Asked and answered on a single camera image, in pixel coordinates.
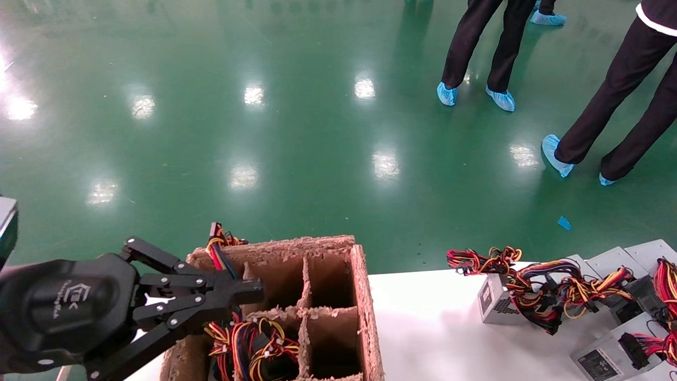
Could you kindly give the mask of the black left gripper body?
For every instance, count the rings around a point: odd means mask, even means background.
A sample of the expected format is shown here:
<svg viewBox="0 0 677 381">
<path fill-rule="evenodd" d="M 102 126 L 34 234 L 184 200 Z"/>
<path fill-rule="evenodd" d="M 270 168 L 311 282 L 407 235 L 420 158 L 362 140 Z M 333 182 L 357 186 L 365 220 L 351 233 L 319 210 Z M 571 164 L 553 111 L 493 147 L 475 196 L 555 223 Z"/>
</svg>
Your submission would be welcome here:
<svg viewBox="0 0 677 381">
<path fill-rule="evenodd" d="M 139 272 L 130 259 L 52 260 L 2 269 L 2 374 L 81 365 L 133 374 L 147 344 L 132 319 Z"/>
</svg>

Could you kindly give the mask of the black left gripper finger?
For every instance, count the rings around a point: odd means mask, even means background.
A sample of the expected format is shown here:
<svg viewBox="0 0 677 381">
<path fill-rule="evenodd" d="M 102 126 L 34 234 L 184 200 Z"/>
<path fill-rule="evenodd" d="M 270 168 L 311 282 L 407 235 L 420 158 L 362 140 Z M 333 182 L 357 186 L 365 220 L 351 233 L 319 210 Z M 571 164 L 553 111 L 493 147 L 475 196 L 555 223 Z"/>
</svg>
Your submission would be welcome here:
<svg viewBox="0 0 677 381">
<path fill-rule="evenodd" d="M 140 286 L 149 296 L 206 295 L 208 292 L 215 292 L 216 296 L 263 296 L 260 280 L 234 279 L 223 270 L 199 269 L 139 237 L 126 241 L 123 260 L 140 262 L 157 271 L 140 278 Z"/>
<path fill-rule="evenodd" d="M 177 341 L 245 304 L 248 295 L 189 295 L 135 308 L 87 357 L 87 379 L 125 380 Z"/>
</svg>

